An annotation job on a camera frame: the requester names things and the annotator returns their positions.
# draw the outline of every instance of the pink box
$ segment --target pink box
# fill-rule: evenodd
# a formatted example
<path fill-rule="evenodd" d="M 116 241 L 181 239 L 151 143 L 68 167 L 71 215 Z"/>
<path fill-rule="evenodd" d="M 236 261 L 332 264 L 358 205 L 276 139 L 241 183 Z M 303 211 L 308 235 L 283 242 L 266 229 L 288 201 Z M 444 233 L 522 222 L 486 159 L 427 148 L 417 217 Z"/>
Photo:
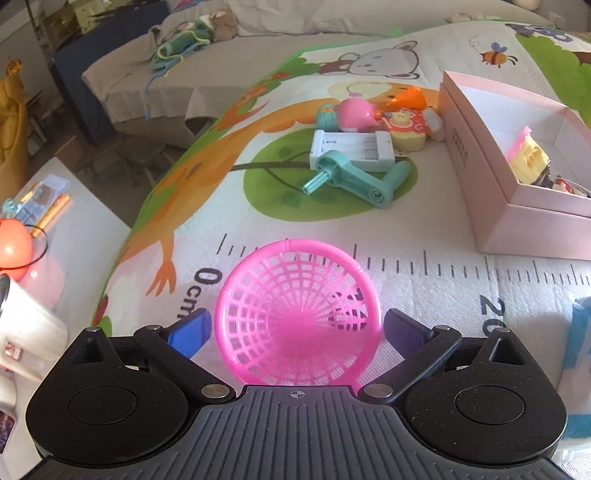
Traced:
<path fill-rule="evenodd" d="M 591 131 L 570 108 L 536 93 L 461 73 L 446 72 L 443 86 L 470 125 L 507 202 L 591 216 L 591 199 L 519 183 L 505 159 L 528 126 L 550 157 L 551 174 L 591 188 Z"/>
<path fill-rule="evenodd" d="M 470 128 L 463 116 L 466 105 L 460 102 L 458 106 L 447 89 L 450 81 L 454 88 L 456 75 L 446 74 L 444 77 L 439 93 L 439 111 L 446 128 L 446 145 L 462 185 L 479 250 L 491 254 L 591 260 L 591 219 L 508 201 L 501 188 L 502 180 L 499 181 L 493 172 L 495 157 L 487 159 L 476 139 L 474 130 L 482 128 L 482 124 L 471 118 Z M 473 113 L 473 109 L 468 107 L 467 113 Z M 506 162 L 504 156 L 497 155 L 496 160 Z M 515 187 L 514 192 L 518 192 L 521 185 Z M 542 190 L 551 195 L 562 193 Z M 575 195 L 564 195 L 579 200 Z"/>

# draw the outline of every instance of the black cord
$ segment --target black cord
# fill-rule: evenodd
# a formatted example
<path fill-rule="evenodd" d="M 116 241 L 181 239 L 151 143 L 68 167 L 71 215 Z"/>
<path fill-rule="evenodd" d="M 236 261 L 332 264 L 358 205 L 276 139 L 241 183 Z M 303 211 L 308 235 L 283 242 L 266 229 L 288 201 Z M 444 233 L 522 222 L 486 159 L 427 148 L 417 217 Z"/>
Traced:
<path fill-rule="evenodd" d="M 36 264 L 37 262 L 39 262 L 40 259 L 42 259 L 43 257 L 45 257 L 45 254 L 47 253 L 47 250 L 49 249 L 49 238 L 47 236 L 47 232 L 41 228 L 40 226 L 37 225 L 30 225 L 29 223 L 26 223 L 24 226 L 28 226 L 31 228 L 36 228 L 37 230 L 39 230 L 43 235 L 45 235 L 45 248 L 43 249 L 43 252 L 41 252 L 41 255 L 39 255 L 35 260 L 30 261 L 28 264 L 25 265 L 21 265 L 20 267 L 0 267 L 0 272 L 1 271 L 12 271 L 12 270 L 20 270 L 22 268 L 28 268 L 31 265 Z"/>

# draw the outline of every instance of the pink toy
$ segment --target pink toy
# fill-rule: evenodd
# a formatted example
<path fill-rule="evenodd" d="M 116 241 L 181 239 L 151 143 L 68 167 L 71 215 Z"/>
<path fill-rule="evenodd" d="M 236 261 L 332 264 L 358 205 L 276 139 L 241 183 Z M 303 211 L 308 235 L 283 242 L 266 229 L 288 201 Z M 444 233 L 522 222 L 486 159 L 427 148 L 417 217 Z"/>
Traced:
<path fill-rule="evenodd" d="M 343 100 L 337 109 L 337 118 L 342 132 L 371 133 L 379 125 L 374 106 L 362 98 Z"/>
<path fill-rule="evenodd" d="M 512 147 L 507 152 L 507 155 L 505 155 L 507 162 L 511 163 L 513 161 L 513 159 L 517 155 L 517 152 L 523 146 L 523 143 L 525 142 L 526 137 L 530 133 L 531 133 L 531 128 L 526 125 L 525 128 L 521 131 L 521 133 L 517 137 L 517 140 L 515 140 L 515 143 L 512 145 Z"/>
<path fill-rule="evenodd" d="M 215 334 L 246 384 L 352 385 L 382 335 L 378 295 L 348 254 L 314 240 L 255 250 L 227 277 Z"/>

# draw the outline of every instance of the blanket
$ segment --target blanket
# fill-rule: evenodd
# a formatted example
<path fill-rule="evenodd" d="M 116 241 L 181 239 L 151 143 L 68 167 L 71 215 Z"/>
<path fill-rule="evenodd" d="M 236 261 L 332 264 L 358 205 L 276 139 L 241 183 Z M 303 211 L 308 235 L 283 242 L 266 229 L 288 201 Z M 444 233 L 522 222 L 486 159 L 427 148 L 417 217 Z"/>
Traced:
<path fill-rule="evenodd" d="M 498 44 L 504 53 L 500 53 Z M 113 270 L 95 323 L 128 335 L 213 310 L 231 269 L 255 248 L 314 238 L 351 253 L 380 293 L 428 326 L 466 336 L 511 327 L 558 384 L 571 299 L 589 296 L 591 263 L 477 252 L 444 144 L 410 154 L 413 172 L 390 208 L 326 187 L 300 187 L 317 108 L 346 98 L 377 105 L 417 85 L 432 106 L 444 70 L 478 75 L 565 103 L 591 125 L 591 45 L 551 28 L 449 24 L 398 38 L 302 52 L 254 85 L 148 196 Z M 232 384 L 212 339 L 194 361 Z M 360 379 L 400 356 L 382 342 Z"/>
<path fill-rule="evenodd" d="M 160 45 L 156 47 L 150 60 L 150 68 L 155 70 L 143 91 L 144 109 L 146 119 L 150 118 L 150 106 L 148 103 L 148 88 L 157 78 L 166 76 L 187 55 L 206 48 L 213 40 L 213 28 L 203 20 L 195 22 L 183 22 L 172 32 L 166 35 Z"/>

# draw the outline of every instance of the white cup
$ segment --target white cup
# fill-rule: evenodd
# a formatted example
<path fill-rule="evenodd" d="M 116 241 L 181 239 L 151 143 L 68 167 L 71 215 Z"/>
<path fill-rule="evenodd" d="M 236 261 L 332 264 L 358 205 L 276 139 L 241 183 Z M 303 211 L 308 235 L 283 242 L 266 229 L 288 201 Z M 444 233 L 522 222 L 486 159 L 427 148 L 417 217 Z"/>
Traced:
<path fill-rule="evenodd" d="M 41 381 L 39 372 L 8 356 L 11 343 L 40 359 L 55 361 L 66 350 L 68 329 L 8 275 L 0 275 L 0 365 L 18 375 Z"/>

